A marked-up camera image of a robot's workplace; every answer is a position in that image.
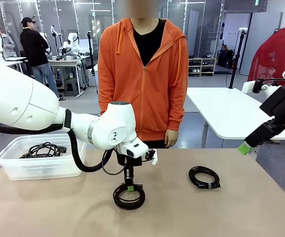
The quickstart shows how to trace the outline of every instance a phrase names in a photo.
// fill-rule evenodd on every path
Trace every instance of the stool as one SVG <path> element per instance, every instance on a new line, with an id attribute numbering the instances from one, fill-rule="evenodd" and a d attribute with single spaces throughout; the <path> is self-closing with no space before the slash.
<path id="1" fill-rule="evenodd" d="M 72 91 L 67 90 L 68 84 L 72 86 Z M 65 96 L 77 96 L 79 94 L 76 84 L 77 78 L 65 79 Z"/>

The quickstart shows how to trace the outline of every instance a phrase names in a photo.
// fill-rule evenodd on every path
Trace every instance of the ceiling light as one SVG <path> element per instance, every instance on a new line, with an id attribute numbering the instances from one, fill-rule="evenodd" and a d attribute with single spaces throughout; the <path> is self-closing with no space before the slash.
<path id="1" fill-rule="evenodd" d="M 180 2 L 180 4 L 199 4 L 199 3 L 205 3 L 204 1 L 190 1 L 190 2 Z"/>
<path id="2" fill-rule="evenodd" d="M 90 3 L 90 2 L 76 2 L 75 4 L 79 4 L 79 5 L 81 5 L 81 4 L 88 4 L 88 5 L 92 5 L 93 3 Z"/>
<path id="3" fill-rule="evenodd" d="M 111 10 L 90 10 L 90 11 L 111 11 Z"/>

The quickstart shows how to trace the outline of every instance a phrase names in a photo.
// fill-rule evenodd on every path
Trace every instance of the red clothing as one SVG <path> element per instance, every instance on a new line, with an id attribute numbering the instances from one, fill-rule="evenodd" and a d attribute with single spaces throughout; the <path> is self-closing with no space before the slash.
<path id="1" fill-rule="evenodd" d="M 164 140 L 167 129 L 178 130 L 184 115 L 188 81 L 188 51 L 183 32 L 166 21 L 160 48 L 143 66 L 130 19 L 108 27 L 99 51 L 99 105 L 111 101 L 132 104 L 137 136 Z"/>
<path id="2" fill-rule="evenodd" d="M 282 79 L 285 71 L 285 28 L 274 33 L 258 49 L 252 61 L 248 81 Z"/>

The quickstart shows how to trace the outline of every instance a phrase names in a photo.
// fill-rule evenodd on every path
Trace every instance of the orange zip-up jacket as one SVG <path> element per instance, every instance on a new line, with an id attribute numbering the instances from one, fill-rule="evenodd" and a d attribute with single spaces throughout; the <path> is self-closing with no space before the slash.
<path id="1" fill-rule="evenodd" d="M 112 101 L 132 104 L 137 136 L 164 140 L 167 129 L 178 130 L 184 115 L 188 51 L 183 32 L 166 21 L 160 48 L 144 67 L 130 19 L 105 29 L 99 49 L 101 114 Z"/>

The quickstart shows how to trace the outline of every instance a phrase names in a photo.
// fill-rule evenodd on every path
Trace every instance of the green marker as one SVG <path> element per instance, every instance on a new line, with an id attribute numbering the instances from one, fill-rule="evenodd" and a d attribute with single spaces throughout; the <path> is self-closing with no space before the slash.
<path id="1" fill-rule="evenodd" d="M 249 146 L 246 142 L 244 144 L 242 144 L 240 147 L 238 147 L 238 151 L 241 154 L 243 154 L 244 156 L 252 150 L 253 150 L 253 148 L 251 146 Z"/>
<path id="2" fill-rule="evenodd" d="M 134 186 L 127 186 L 127 191 L 133 192 L 134 191 Z"/>

